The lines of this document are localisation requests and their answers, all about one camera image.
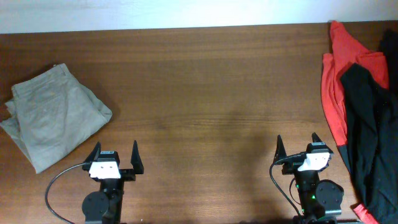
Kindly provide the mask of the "black shorts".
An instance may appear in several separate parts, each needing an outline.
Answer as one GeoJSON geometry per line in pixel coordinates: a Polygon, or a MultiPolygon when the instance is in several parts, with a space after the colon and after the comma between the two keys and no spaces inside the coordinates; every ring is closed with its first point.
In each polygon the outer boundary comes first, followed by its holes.
{"type": "Polygon", "coordinates": [[[340,79],[347,152],[351,178],[364,207],[378,223],[397,223],[397,33],[386,30],[379,49],[387,58],[390,90],[357,63],[340,79]]]}

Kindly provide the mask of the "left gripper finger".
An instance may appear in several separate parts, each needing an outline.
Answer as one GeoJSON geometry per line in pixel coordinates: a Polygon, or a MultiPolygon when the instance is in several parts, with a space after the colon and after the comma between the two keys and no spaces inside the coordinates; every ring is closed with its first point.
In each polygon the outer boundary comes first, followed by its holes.
{"type": "Polygon", "coordinates": [[[143,171],[144,165],[142,163],[141,157],[139,155],[137,141],[134,141],[132,146],[131,164],[134,171],[143,171]]]}
{"type": "Polygon", "coordinates": [[[97,142],[94,149],[90,152],[88,157],[84,160],[84,163],[91,163],[97,160],[99,154],[101,152],[101,143],[97,142]]]}

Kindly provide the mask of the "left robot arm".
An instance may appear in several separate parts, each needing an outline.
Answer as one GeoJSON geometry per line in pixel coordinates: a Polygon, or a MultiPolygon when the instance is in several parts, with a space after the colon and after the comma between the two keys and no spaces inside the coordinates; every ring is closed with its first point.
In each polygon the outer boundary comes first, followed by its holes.
{"type": "Polygon", "coordinates": [[[116,151],[103,151],[98,142],[84,160],[82,169],[91,179],[99,183],[99,190],[88,194],[81,209],[87,224],[117,224],[121,222],[124,183],[133,182],[137,175],[144,173],[137,142],[132,145],[130,169],[119,167],[116,151]]]}

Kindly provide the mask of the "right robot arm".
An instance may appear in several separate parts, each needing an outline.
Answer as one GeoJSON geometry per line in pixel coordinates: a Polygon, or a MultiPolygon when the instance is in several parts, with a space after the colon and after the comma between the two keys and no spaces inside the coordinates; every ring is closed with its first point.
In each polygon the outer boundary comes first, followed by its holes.
{"type": "Polygon", "coordinates": [[[341,215],[341,203],[344,196],[343,188],[335,182],[319,178],[319,173],[325,170],[331,160],[333,151],[312,133],[312,142],[305,151],[288,156],[278,135],[273,163],[269,168],[271,181],[280,193],[293,206],[297,215],[293,223],[336,223],[336,217],[341,215]],[[295,185],[300,208],[293,203],[281,189],[272,175],[274,166],[282,166],[283,175],[293,175],[292,185],[295,185]]]}

